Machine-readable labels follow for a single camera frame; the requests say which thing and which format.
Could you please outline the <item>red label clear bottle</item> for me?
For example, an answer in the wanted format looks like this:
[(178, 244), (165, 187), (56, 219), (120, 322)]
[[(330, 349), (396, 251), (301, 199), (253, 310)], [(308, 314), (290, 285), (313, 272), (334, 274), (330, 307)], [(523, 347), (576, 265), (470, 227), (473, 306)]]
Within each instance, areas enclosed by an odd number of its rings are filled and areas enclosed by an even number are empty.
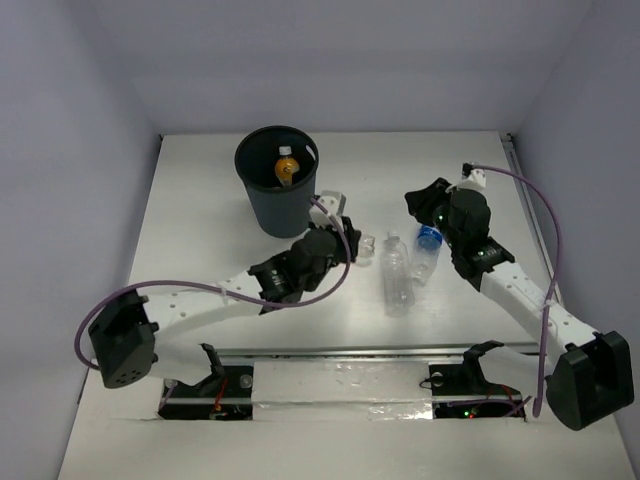
[(368, 234), (362, 234), (358, 242), (356, 264), (361, 267), (372, 264), (375, 257), (375, 238)]

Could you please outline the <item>blue label water bottle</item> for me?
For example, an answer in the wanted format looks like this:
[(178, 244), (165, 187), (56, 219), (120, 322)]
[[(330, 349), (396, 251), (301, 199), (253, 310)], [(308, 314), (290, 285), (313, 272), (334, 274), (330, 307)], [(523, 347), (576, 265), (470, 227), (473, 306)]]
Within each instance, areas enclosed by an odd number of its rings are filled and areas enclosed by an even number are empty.
[(413, 280), (425, 286), (434, 273), (443, 243), (441, 233), (434, 227), (421, 225), (416, 234), (410, 258)]

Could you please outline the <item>orange juice bottle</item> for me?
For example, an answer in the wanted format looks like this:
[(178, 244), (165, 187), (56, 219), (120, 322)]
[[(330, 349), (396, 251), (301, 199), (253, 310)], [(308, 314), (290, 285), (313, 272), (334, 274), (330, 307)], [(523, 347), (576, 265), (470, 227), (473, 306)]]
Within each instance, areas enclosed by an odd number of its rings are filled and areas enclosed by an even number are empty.
[(278, 148), (279, 159), (274, 166), (274, 173), (283, 187), (293, 185), (294, 176), (299, 172), (300, 165), (293, 157), (292, 148), (287, 145)]

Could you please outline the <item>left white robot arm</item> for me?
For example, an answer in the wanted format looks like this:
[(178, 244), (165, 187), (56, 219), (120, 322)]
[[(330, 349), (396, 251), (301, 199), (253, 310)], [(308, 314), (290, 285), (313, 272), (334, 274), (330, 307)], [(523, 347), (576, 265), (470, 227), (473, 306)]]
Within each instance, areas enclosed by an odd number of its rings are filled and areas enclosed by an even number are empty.
[(316, 290), (336, 266), (350, 268), (362, 239), (346, 216), (321, 215), (291, 247), (220, 283), (170, 280), (172, 292), (143, 295), (163, 281), (139, 282), (101, 300), (76, 335), (89, 337), (94, 357), (76, 355), (119, 389), (146, 376), (181, 380), (201, 395), (219, 389), (224, 368), (206, 336), (208, 327), (235, 318), (314, 305), (341, 287)]

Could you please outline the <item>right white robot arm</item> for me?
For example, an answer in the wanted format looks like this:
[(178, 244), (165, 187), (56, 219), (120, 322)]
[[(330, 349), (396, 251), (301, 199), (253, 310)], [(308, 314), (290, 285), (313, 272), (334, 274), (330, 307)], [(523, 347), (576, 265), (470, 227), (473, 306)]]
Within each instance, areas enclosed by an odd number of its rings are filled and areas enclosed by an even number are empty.
[(499, 341), (476, 344), (463, 355), (460, 379), (480, 394), (506, 384), (532, 396), (535, 413), (548, 405), (564, 426), (582, 430), (634, 402), (629, 344), (619, 333), (601, 333), (554, 302), (552, 293), (490, 236), (483, 175), (476, 168), (458, 184), (439, 178), (404, 196), (409, 214), (440, 232), (458, 275), (538, 343), (537, 357)]

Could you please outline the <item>black plastic waste bin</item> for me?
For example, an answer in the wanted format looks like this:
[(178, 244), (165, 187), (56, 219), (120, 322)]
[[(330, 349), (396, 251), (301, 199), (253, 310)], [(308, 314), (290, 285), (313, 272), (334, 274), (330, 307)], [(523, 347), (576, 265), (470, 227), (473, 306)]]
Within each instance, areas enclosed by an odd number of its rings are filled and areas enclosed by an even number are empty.
[[(292, 150), (299, 165), (290, 186), (283, 186), (276, 176), (282, 147)], [(318, 148), (308, 134), (284, 125), (262, 127), (240, 142), (234, 166), (265, 233), (293, 238), (306, 230), (319, 166)]]

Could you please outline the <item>clear unlabelled plastic bottle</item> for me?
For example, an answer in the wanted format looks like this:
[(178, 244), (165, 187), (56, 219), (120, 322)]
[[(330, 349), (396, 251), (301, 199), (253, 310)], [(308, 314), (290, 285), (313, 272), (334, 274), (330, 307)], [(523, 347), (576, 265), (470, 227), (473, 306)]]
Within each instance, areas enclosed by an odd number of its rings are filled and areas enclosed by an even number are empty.
[(406, 315), (415, 303), (408, 250), (399, 234), (389, 231), (381, 257), (385, 311), (388, 316)]

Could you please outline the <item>metal rail right side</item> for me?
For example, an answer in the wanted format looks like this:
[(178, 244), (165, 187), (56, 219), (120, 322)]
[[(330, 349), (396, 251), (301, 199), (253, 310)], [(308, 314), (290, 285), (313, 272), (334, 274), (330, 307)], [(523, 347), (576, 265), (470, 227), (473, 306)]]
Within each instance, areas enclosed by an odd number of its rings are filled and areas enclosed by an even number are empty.
[[(510, 133), (500, 133), (501, 144), (507, 159), (510, 170), (518, 176), (523, 176), (515, 144), (514, 138)], [(531, 187), (519, 180), (515, 180), (516, 189), (518, 190), (519, 198), (523, 204), (527, 222), (531, 234), (534, 237), (538, 255), (544, 264), (546, 276), (551, 279), (555, 273), (555, 260), (549, 253), (546, 242), (544, 240), (543, 232), (540, 226), (538, 215), (535, 210), (535, 204), (540, 202), (539, 196), (531, 189)]]

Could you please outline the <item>metal rail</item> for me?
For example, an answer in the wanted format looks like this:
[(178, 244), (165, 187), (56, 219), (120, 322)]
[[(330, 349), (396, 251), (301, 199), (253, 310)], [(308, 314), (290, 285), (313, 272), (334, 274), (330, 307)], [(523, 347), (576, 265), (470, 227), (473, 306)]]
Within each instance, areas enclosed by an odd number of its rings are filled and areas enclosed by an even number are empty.
[[(507, 159), (510, 170), (518, 176), (523, 176), (515, 144), (514, 138), (510, 133), (500, 133), (501, 144)], [(540, 226), (538, 215), (535, 210), (535, 204), (540, 202), (539, 196), (531, 189), (531, 187), (519, 180), (515, 180), (516, 189), (518, 190), (519, 198), (523, 204), (527, 222), (531, 234), (534, 237), (538, 255), (544, 264), (546, 276), (551, 279), (555, 273), (555, 260), (549, 253), (546, 242), (544, 240), (543, 232)]]
[(221, 357), (246, 358), (311, 358), (311, 357), (427, 357), (427, 356), (461, 356), (472, 344), (454, 344), (452, 346), (436, 345), (415, 348), (327, 348), (327, 349), (231, 349), (217, 347)]

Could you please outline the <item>metal rail front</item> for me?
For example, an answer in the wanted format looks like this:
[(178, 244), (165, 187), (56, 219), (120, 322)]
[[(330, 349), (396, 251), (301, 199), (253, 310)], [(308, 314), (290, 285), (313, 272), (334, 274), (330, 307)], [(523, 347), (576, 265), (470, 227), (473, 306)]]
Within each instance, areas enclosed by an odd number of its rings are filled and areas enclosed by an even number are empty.
[(311, 357), (427, 357), (427, 356), (461, 356), (472, 344), (454, 344), (452, 346), (436, 345), (415, 348), (327, 348), (327, 349), (231, 349), (217, 347), (221, 357), (246, 358), (311, 358)]

